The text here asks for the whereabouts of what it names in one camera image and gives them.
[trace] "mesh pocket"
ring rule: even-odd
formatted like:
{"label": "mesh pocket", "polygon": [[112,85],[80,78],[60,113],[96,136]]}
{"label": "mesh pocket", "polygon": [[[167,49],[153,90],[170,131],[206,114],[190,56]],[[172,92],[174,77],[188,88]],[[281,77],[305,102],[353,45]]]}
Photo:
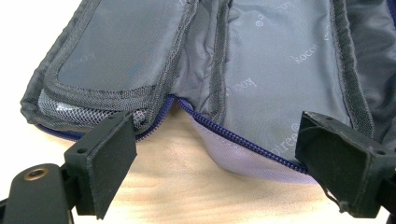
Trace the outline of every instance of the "mesh pocket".
{"label": "mesh pocket", "polygon": [[[117,110],[83,108],[57,102],[52,100],[44,91],[40,93],[40,97],[38,98],[38,108],[44,115],[91,126],[98,124],[105,117],[119,112]],[[134,111],[134,126],[137,129],[145,123],[146,116],[146,109],[138,109]]]}

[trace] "metal grommet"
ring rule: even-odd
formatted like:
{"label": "metal grommet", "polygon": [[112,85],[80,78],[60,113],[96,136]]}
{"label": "metal grommet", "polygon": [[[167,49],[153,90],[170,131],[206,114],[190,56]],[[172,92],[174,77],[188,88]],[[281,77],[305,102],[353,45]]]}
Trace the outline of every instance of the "metal grommet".
{"label": "metal grommet", "polygon": [[48,172],[49,172],[48,168],[41,167],[41,168],[37,168],[37,169],[34,169],[33,171],[26,173],[26,175],[23,178],[26,181],[34,181],[34,180],[44,177]]}

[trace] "bag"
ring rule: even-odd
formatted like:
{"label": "bag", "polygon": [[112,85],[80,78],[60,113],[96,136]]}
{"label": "bag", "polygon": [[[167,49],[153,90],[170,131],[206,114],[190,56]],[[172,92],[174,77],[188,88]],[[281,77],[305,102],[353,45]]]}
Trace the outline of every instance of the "bag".
{"label": "bag", "polygon": [[178,102],[224,169],[312,183],[303,111],[396,148],[396,3],[83,0],[35,70],[21,112],[77,140],[134,112],[144,139]]}

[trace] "wooden surface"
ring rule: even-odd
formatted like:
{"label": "wooden surface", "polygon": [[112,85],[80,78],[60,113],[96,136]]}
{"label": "wooden surface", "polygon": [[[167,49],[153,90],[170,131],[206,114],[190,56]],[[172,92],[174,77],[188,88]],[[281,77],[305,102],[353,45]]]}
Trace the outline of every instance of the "wooden surface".
{"label": "wooden surface", "polygon": [[[0,199],[17,173],[40,163],[63,164],[72,146],[26,123],[19,101],[34,69],[79,1],[3,1],[0,93]],[[174,106],[165,123],[137,144],[138,157],[105,220],[76,223],[385,223],[339,214],[319,186],[282,184],[232,174],[208,156],[188,115]]]}

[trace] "padded bag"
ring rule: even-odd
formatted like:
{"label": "padded bag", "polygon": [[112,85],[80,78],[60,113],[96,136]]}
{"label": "padded bag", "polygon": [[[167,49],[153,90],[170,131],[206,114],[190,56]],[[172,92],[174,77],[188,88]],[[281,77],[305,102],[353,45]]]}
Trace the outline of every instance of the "padded bag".
{"label": "padded bag", "polygon": [[79,139],[134,111],[136,138],[174,101],[223,168],[311,183],[294,159],[304,110],[396,148],[394,1],[83,0],[21,100]]}

